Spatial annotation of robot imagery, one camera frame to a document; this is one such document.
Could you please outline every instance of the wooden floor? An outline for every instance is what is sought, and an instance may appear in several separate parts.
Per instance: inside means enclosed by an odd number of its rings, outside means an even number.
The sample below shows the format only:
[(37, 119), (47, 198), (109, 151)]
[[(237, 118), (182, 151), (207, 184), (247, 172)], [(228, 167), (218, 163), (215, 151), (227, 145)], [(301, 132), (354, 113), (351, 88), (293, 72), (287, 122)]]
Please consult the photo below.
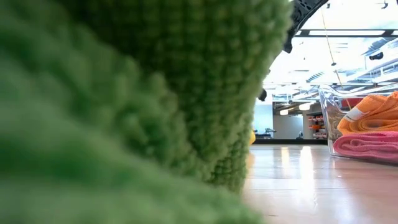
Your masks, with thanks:
[(244, 200), (269, 224), (398, 223), (398, 167), (330, 157), (325, 146), (251, 153)]

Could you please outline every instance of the clear plastic bin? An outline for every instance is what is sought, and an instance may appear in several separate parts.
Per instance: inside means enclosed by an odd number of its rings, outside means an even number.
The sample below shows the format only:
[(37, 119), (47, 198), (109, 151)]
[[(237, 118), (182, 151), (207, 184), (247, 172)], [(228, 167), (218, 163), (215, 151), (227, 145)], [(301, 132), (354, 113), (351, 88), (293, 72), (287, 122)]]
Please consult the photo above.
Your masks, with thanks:
[[(346, 99), (348, 99), (350, 102), (355, 102), (355, 101), (360, 101), (365, 96), (371, 94), (388, 96), (395, 90), (398, 90), (398, 83), (386, 86), (379, 86), (367, 90), (360, 90), (352, 93), (340, 93), (328, 85), (322, 85), (319, 87), (320, 103), (325, 120), (328, 146), (330, 154), (332, 156), (353, 157), (353, 156), (341, 155), (338, 152), (336, 152), (335, 149), (333, 148), (333, 143), (342, 136), (342, 133), (337, 129), (337, 126), (341, 121), (341, 119), (344, 117), (344, 115), (349, 111), (349, 107), (347, 106), (347, 103), (345, 103)], [(396, 161), (387, 161), (385, 159), (372, 159), (372, 160), (383, 161), (383, 162), (396, 162)]]

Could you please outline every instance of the pink towel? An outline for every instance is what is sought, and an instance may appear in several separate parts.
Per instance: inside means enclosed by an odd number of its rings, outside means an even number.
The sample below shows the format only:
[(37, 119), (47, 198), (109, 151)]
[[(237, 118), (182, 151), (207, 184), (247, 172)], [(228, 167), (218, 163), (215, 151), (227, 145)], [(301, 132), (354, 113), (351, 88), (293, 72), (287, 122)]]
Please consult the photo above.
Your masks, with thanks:
[(345, 135), (333, 147), (343, 156), (398, 162), (397, 131)]

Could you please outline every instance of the green fuzzy fabric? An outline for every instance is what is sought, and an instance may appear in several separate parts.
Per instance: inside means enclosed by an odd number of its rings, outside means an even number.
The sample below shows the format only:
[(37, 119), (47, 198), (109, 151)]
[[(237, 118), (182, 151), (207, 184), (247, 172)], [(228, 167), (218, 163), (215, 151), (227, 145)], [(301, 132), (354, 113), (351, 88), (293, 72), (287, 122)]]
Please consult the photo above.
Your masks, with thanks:
[(280, 0), (0, 0), (1, 223), (262, 223), (231, 192), (289, 16)]

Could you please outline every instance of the cable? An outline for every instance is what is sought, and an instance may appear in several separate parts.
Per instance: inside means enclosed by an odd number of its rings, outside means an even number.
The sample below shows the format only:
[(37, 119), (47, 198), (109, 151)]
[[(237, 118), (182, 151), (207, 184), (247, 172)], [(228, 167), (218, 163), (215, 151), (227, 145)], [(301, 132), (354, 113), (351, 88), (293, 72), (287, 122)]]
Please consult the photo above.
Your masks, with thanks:
[[(326, 28), (326, 22), (325, 22), (325, 17), (323, 16), (323, 9), (322, 9), (322, 7), (320, 8), (320, 10), (321, 10), (321, 15), (322, 15), (323, 28), (325, 28), (325, 37), (326, 37), (326, 42), (328, 43), (328, 48), (329, 48), (329, 53), (330, 53), (330, 57), (331, 57), (331, 62), (332, 62), (332, 65), (336, 65), (335, 59), (333, 58), (333, 53), (331, 52), (331, 47), (330, 47), (329, 37), (328, 37), (328, 29)], [(337, 79), (338, 79), (338, 81), (340, 82), (341, 88), (343, 88), (343, 84), (342, 84), (342, 82), (341, 82), (341, 79), (340, 79), (340, 76), (339, 76), (337, 70), (334, 69), (334, 72), (335, 72), (336, 75), (337, 75)], [(347, 105), (348, 105), (349, 110), (351, 110), (352, 108), (351, 108), (351, 105), (349, 104), (348, 99), (345, 99), (345, 100), (346, 100), (346, 102), (347, 102)]]

